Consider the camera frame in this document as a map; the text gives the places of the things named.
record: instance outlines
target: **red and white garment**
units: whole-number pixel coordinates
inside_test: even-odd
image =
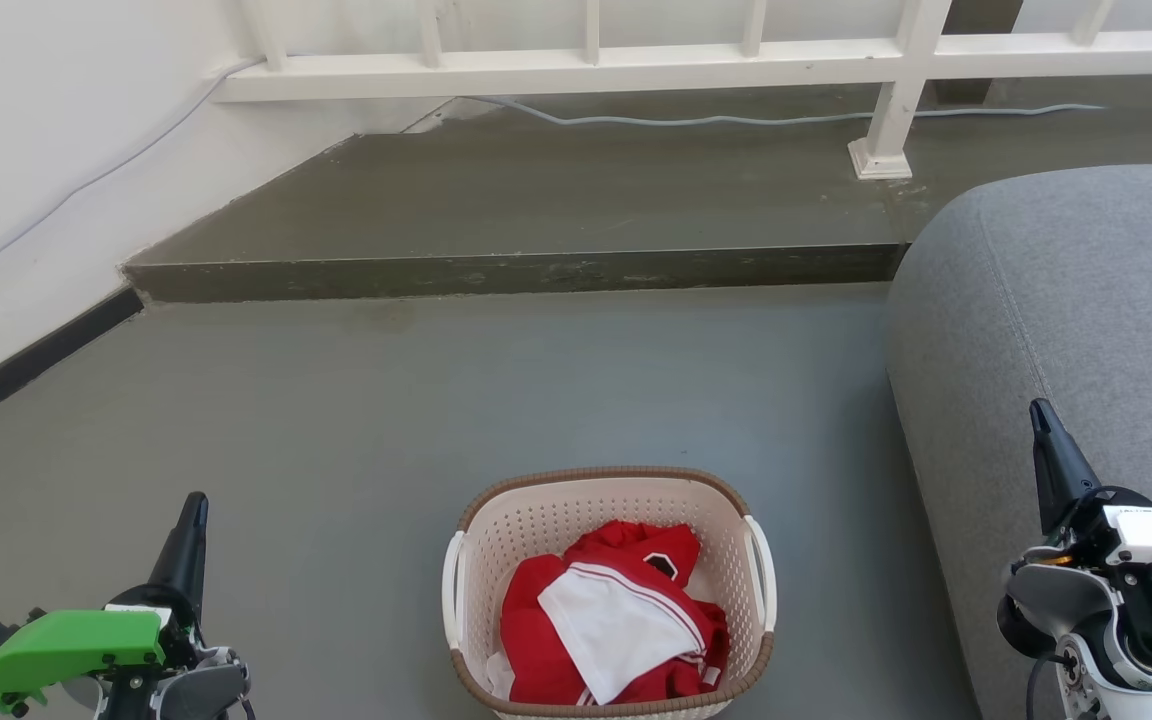
[[[561,558],[518,564],[500,611],[493,694],[547,705],[658,702],[713,691],[727,620],[684,588],[700,554],[687,525],[613,520]]]

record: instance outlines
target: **robotic arm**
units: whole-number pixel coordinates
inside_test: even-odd
[[[1038,661],[1030,694],[1060,666],[1070,719],[1152,720],[1152,501],[1102,486],[1046,400],[1029,415],[1047,537],[1007,569],[998,629]]]
[[[35,609],[23,628],[0,621],[0,712],[23,717],[60,683],[96,720],[217,720],[236,703],[253,720],[247,665],[202,641],[206,553],[207,497],[195,492],[147,583],[101,611]]]

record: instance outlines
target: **beige plastic basket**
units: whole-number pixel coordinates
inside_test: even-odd
[[[727,612],[732,652],[712,694],[632,705],[505,702],[486,691],[486,661],[500,650],[500,602],[522,560],[561,553],[608,520],[687,523],[702,553],[687,592]],[[767,537],[736,491],[684,468],[589,468],[499,483],[471,502],[444,560],[444,631],[452,664],[476,700],[506,719],[524,717],[712,717],[758,682],[772,657],[776,570]]]

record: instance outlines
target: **white cable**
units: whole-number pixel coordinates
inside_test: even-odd
[[[218,76],[215,76],[214,81],[211,81],[211,85],[207,86],[207,90],[202,92],[202,94],[197,97],[197,100],[189,103],[187,109],[184,109],[183,113],[180,113],[177,118],[172,120],[172,122],[169,122],[168,126],[166,126],[166,129],[164,129],[162,132],[159,132],[159,135],[157,135],[153,141],[149,142],[147,145],[143,145],[141,149],[132,151],[132,153],[130,156],[126,156],[124,159],[114,162],[113,165],[109,166],[109,168],[96,173],[94,176],[89,179],[86,182],[83,182],[78,187],[73,188],[73,190],[65,194],[63,197],[60,197],[60,200],[52,202],[52,204],[45,211],[45,213],[40,213],[32,220],[29,220],[29,222],[24,223],[24,228],[20,229],[20,232],[9,233],[8,236],[3,236],[3,240],[0,240],[0,252],[8,249],[8,247],[15,245],[15,242],[24,237],[29,232],[38,227],[38,225],[44,223],[44,220],[51,218],[52,214],[55,214],[56,210],[60,210],[61,206],[63,206],[65,203],[70,199],[70,197],[78,195],[78,192],[86,190],[92,184],[100,182],[103,181],[103,179],[106,179],[111,174],[122,169],[126,165],[131,162],[131,160],[136,160],[137,158],[141,158],[141,156],[145,154],[146,151],[157,145],[157,143],[162,141],[164,137],[170,135],[170,132],[174,131],[175,128],[180,127],[180,123],[185,122],[189,119],[189,115],[192,115],[198,108],[200,108],[200,106],[211,97],[212,92],[215,92],[217,88],[220,88],[220,83],[225,82],[225,78],[228,78],[238,70],[251,68],[252,65],[259,65],[262,63],[262,61],[264,60],[262,60],[260,58],[248,59],[241,61],[241,63],[230,65],[230,67],[221,70],[218,74]],[[536,108],[529,108],[529,106],[526,105],[521,105],[518,103],[515,103],[514,100],[506,100],[502,99],[502,97],[471,96],[468,97],[468,100],[490,103],[492,105],[502,106],[502,108],[521,109],[529,115],[535,115],[535,118],[547,120],[547,122],[559,126],[582,126],[589,123],[621,123],[627,126],[644,126],[644,127],[688,127],[688,126],[705,126],[710,123],[740,123],[748,126],[779,127],[779,126],[801,126],[809,123],[832,123],[832,122],[838,122],[839,120],[864,119],[864,118],[872,118],[874,115],[873,113],[847,113],[844,115],[827,115],[826,118],[788,118],[780,120],[764,120],[758,118],[732,118],[732,115],[714,115],[713,118],[691,118],[682,120],[645,120],[639,118],[614,118],[614,115],[598,115],[598,118],[554,118],[554,115],[551,115],[550,113],[543,113],[543,111]],[[1025,115],[1025,118],[1028,118],[1028,115],[1046,115],[1047,113],[1058,113],[1058,111],[1061,109],[1105,109],[1105,108],[1102,108],[1102,106],[1100,105],[1066,104],[1066,105],[1048,105],[1047,108],[1038,108],[1038,109],[998,109],[998,108],[920,109],[918,111],[918,113],[914,113],[914,116],[954,118],[954,115]]]
[[[620,123],[626,126],[643,126],[650,128],[676,128],[688,126],[708,126],[712,123],[737,123],[742,126],[805,126],[809,123],[833,123],[839,120],[858,120],[873,118],[873,113],[847,113],[844,115],[824,115],[824,118],[788,118],[780,120],[763,120],[758,118],[732,118],[732,115],[713,115],[713,118],[690,118],[684,120],[644,120],[641,118],[616,118],[616,115],[596,115],[596,118],[554,118],[550,113],[536,108],[529,108],[514,100],[506,100],[503,97],[475,96],[468,100],[490,103],[502,106],[502,108],[514,108],[524,111],[529,115],[535,115],[540,120],[558,126],[585,126],[590,123]],[[955,115],[1046,115],[1047,113],[1059,113],[1061,109],[1105,109],[1101,105],[1048,105],[1038,109],[1011,109],[1011,108],[960,108],[960,109],[919,109],[914,113],[915,118],[955,118]]]
[[[166,129],[164,129],[162,132],[159,132],[159,135],[157,135],[153,141],[149,142],[147,145],[142,146],[141,149],[134,151],[127,158],[111,165],[109,168],[106,168],[99,173],[93,174],[93,176],[89,179],[88,182],[84,182],[78,187],[73,188],[73,190],[65,194],[65,197],[61,197],[60,200],[52,202],[52,204],[45,211],[45,213],[40,213],[32,220],[29,220],[29,222],[24,225],[24,229],[22,229],[22,232],[14,232],[6,234],[6,236],[3,236],[3,240],[0,240],[0,252],[8,249],[8,247],[15,245],[15,242],[24,237],[33,228],[38,227],[38,225],[44,222],[44,220],[51,218],[51,215],[54,214],[56,210],[60,210],[60,206],[65,205],[65,203],[68,202],[70,197],[78,195],[78,192],[86,190],[92,184],[100,182],[103,181],[103,179],[108,177],[116,170],[122,169],[124,165],[128,165],[129,162],[131,162],[131,160],[136,160],[137,158],[141,158],[141,156],[144,156],[150,147],[157,145],[159,141],[162,141],[162,138],[170,135],[170,132],[174,131],[175,128],[179,128],[180,123],[185,122],[189,119],[189,115],[192,115],[195,111],[198,109],[207,100],[207,97],[211,97],[212,92],[215,92],[217,88],[220,88],[220,83],[223,82],[225,78],[232,76],[234,73],[237,73],[238,70],[250,68],[252,67],[252,65],[259,65],[262,61],[264,60],[259,58],[251,60],[243,60],[242,63],[230,65],[230,67],[221,70],[220,74],[215,76],[215,79],[211,81],[211,85],[207,86],[207,90],[204,92],[204,94],[198,96],[197,100],[189,104],[188,108],[184,109],[184,113],[180,113],[177,118],[172,120],[172,122],[168,126],[166,126]]]

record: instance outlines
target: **gray sofa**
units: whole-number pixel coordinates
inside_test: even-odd
[[[982,715],[1018,720],[1032,661],[995,609],[1039,539],[1029,401],[1049,397],[1102,483],[1152,498],[1152,165],[952,202],[892,285],[887,353]],[[1063,717],[1043,683],[1037,717]]]

